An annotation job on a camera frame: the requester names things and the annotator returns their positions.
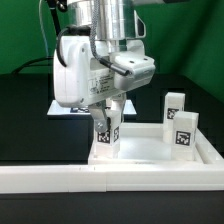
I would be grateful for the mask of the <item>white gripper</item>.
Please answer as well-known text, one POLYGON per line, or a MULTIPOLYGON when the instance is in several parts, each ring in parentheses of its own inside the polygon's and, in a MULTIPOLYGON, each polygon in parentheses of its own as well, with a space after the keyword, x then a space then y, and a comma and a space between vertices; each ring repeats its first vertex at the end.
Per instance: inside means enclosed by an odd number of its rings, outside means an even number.
POLYGON ((105 133, 108 120, 103 100, 147 85, 153 77, 155 65, 154 60, 144 54, 140 40, 129 41, 128 51, 123 52, 109 53, 104 41, 97 41, 96 47, 99 55, 131 74, 122 76, 100 64, 92 55, 88 36, 63 36, 61 51, 66 67, 54 54, 54 95, 61 107, 90 105, 95 131, 105 133))

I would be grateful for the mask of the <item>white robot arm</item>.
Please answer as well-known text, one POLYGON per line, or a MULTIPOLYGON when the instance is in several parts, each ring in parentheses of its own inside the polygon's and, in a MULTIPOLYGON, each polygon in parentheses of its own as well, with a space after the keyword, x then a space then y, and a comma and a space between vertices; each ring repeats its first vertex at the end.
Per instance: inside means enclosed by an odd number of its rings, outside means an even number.
POLYGON ((106 100, 121 112, 126 93, 148 84, 155 72, 142 42, 146 27, 135 7, 181 1, 68 0, 72 24, 58 35, 53 61, 58 104, 88 108, 95 130, 109 130, 106 100))

